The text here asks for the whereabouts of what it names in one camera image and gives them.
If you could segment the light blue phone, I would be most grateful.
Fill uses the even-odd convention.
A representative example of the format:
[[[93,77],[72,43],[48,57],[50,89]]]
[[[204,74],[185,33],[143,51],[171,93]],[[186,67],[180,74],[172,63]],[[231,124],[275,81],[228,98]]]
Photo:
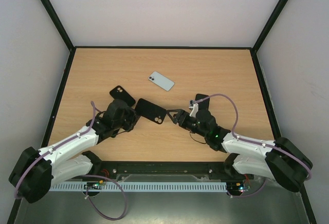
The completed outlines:
[[[148,80],[153,82],[155,85],[159,86],[160,88],[164,89],[165,91],[170,91],[174,86],[174,82],[164,75],[154,71],[148,77]]]

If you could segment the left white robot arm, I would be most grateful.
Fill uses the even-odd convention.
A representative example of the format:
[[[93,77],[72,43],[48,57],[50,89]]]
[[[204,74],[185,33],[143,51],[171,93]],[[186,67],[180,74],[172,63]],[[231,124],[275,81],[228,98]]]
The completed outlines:
[[[132,131],[138,120],[133,108],[115,99],[106,111],[94,107],[92,118],[69,137],[37,150],[25,149],[9,176],[14,198],[34,203],[59,183],[99,173],[102,161],[89,148],[115,137],[120,130]]]

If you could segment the black phone screen up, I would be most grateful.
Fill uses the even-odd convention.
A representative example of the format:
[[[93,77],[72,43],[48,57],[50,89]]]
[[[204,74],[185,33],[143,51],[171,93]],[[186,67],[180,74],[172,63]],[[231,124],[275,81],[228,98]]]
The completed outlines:
[[[196,94],[195,96],[195,101],[199,101],[201,99],[207,98],[208,95],[205,94]],[[210,105],[210,99],[207,98],[206,100],[202,102],[198,102],[198,110],[209,110],[209,105]]]

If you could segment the black case with camera holes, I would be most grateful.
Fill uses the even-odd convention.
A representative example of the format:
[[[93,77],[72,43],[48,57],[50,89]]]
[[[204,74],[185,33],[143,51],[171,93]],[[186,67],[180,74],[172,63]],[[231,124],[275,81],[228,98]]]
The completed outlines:
[[[138,115],[156,124],[162,124],[167,115],[166,109],[143,98],[140,98],[137,101],[135,111]]]

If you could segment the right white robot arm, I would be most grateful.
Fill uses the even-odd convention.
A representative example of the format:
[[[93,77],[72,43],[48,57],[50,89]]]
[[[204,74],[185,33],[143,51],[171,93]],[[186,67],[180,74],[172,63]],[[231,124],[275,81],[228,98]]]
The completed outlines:
[[[274,180],[291,192],[298,192],[311,177],[312,163],[286,138],[253,140],[237,135],[219,126],[206,109],[195,114],[172,109],[167,114],[174,124],[202,136],[214,151],[229,154],[224,172],[231,179],[240,174],[252,174]]]

